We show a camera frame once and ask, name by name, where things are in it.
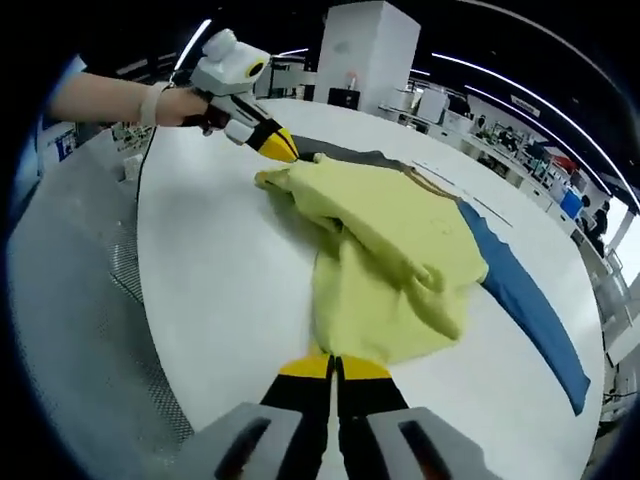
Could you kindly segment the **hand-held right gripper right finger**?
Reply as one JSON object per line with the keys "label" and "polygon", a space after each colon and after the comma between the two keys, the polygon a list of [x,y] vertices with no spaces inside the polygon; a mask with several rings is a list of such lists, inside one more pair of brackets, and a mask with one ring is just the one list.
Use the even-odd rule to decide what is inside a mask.
{"label": "hand-held right gripper right finger", "polygon": [[339,447],[351,479],[496,479],[483,449],[425,407],[405,401],[390,372],[335,359]]}

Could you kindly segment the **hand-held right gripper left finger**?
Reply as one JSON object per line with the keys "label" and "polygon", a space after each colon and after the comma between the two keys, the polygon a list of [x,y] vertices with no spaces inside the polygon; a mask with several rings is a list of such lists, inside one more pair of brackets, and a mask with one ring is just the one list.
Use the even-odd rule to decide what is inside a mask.
{"label": "hand-held right gripper left finger", "polygon": [[187,442],[189,479],[315,479],[327,447],[334,358],[279,370],[262,400],[243,402]]}

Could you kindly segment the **person's left hand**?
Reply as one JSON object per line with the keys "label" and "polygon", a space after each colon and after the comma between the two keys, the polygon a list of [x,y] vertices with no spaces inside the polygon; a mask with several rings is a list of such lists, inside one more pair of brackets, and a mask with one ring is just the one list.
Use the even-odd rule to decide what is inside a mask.
{"label": "person's left hand", "polygon": [[165,127],[181,126],[187,117],[203,115],[208,102],[190,88],[164,90],[156,104],[156,124]]}

